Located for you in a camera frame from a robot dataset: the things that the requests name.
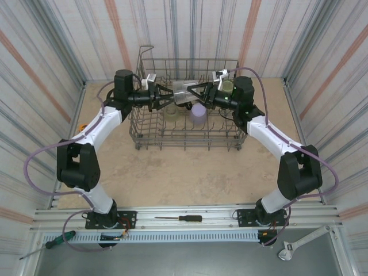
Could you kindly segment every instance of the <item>green-handled screwdriver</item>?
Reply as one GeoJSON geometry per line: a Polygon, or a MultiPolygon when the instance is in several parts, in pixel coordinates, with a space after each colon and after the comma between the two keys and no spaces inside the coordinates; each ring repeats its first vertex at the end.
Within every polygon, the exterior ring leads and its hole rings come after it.
{"type": "Polygon", "coordinates": [[[167,220],[183,220],[183,221],[193,221],[195,223],[202,222],[202,216],[199,215],[188,215],[179,217],[155,217],[156,219],[167,219],[167,220]]]}
{"type": "MultiPolygon", "coordinates": [[[[76,234],[75,231],[66,232],[65,233],[66,240],[70,240],[72,237],[75,236],[75,234],[76,234]]],[[[37,250],[35,250],[35,251],[31,252],[31,253],[28,253],[24,257],[20,258],[20,260],[23,260],[24,258],[28,257],[29,255],[32,255],[32,254],[34,254],[36,252],[39,252],[39,251],[41,251],[41,250],[43,250],[45,248],[46,249],[51,249],[52,247],[54,247],[54,246],[56,246],[56,245],[58,245],[60,243],[63,243],[63,242],[64,242],[63,235],[60,235],[60,236],[56,237],[54,240],[46,242],[45,245],[42,246],[40,249],[37,249],[37,250]]]]}

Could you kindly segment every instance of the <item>tan countertop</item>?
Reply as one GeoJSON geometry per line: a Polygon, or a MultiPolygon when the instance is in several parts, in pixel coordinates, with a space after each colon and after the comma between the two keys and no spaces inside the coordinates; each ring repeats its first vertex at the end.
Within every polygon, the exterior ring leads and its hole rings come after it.
{"type": "MultiPolygon", "coordinates": [[[[299,140],[280,79],[264,79],[270,120],[299,140]]],[[[95,98],[103,83],[90,83],[79,116],[89,123],[99,110],[95,98]]],[[[264,110],[254,80],[255,103],[264,110]]],[[[277,187],[278,162],[260,142],[247,137],[242,149],[149,147],[136,150],[125,120],[98,151],[100,182],[118,206],[201,205],[255,202],[277,187]]],[[[84,208],[80,197],[67,195],[59,208],[84,208]]]]}

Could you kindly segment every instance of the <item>metal wire basket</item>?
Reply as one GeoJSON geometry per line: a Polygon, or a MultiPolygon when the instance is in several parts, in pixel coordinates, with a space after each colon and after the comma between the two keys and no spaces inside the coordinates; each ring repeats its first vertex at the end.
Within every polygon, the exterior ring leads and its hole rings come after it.
{"type": "MultiPolygon", "coordinates": [[[[171,88],[172,82],[197,80],[198,83],[212,79],[212,71],[238,67],[238,61],[232,59],[169,59],[152,58],[151,45],[141,46],[137,61],[136,74],[142,79],[149,73],[157,74],[156,82],[171,88]]],[[[207,110],[204,124],[195,125],[189,119],[190,111],[178,108],[179,117],[175,122],[164,119],[164,109],[148,111],[148,108],[133,108],[130,115],[131,127],[129,134],[135,142],[135,147],[148,149],[149,146],[162,147],[225,147],[240,150],[246,134],[240,130],[232,120],[231,112],[207,110]]]]}

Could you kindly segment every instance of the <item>metal wall panel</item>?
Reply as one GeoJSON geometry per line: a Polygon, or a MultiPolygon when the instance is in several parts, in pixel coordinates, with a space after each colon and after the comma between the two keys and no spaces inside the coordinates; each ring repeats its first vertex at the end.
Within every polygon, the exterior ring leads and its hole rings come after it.
{"type": "MultiPolygon", "coordinates": [[[[63,61],[26,1],[0,5],[0,274],[13,275],[23,254],[36,209],[49,198],[34,191],[23,162],[36,149],[67,138],[81,83],[63,61]]],[[[42,189],[55,185],[56,151],[30,163],[30,177],[42,189]]]]}
{"type": "MultiPolygon", "coordinates": [[[[157,58],[239,59],[280,77],[318,0],[42,0],[88,80],[135,70],[139,46],[157,58]]],[[[180,64],[169,64],[179,67],[180,64]]],[[[200,64],[191,64],[196,69],[200,64]]]]}
{"type": "MultiPolygon", "coordinates": [[[[368,2],[340,1],[290,76],[303,135],[333,165],[336,204],[362,275],[368,271],[368,2]]],[[[334,178],[323,167],[324,190],[334,178]]]]}

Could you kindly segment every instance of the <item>gray floor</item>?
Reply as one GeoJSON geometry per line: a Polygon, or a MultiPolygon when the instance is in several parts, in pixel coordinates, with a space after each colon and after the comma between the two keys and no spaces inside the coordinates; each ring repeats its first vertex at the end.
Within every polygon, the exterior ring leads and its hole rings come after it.
{"type": "Polygon", "coordinates": [[[341,275],[329,234],[299,248],[291,261],[278,259],[284,239],[294,242],[310,232],[288,230],[272,248],[258,243],[152,243],[79,253],[61,245],[44,250],[36,275],[341,275]]]}

